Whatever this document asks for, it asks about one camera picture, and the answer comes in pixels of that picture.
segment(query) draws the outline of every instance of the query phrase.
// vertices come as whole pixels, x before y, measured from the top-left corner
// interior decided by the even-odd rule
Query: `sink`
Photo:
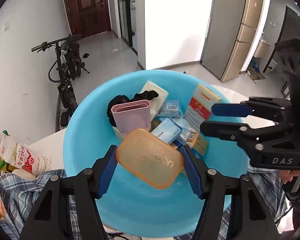
[[[254,57],[263,57],[267,50],[269,49],[270,43],[264,39],[260,39],[256,51],[254,52]]]

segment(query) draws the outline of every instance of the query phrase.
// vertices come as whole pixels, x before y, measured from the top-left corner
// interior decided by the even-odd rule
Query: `red and white box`
[[[184,114],[184,118],[197,130],[200,124],[211,116],[211,108],[215,103],[222,102],[222,98],[211,89],[198,84]]]

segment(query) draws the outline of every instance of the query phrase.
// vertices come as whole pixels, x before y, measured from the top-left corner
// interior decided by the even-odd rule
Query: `brown wooden door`
[[[72,34],[88,37],[110,31],[107,0],[64,0]]]

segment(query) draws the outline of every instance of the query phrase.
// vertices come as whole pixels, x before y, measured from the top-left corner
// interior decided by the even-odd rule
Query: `soap dish lid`
[[[143,129],[128,134],[116,151],[118,163],[152,187],[169,187],[183,167],[180,152]]]

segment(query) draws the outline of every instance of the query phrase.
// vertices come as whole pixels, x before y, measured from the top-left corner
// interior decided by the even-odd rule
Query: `refrigerator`
[[[263,0],[213,0],[201,64],[221,81],[239,75],[262,5]]]

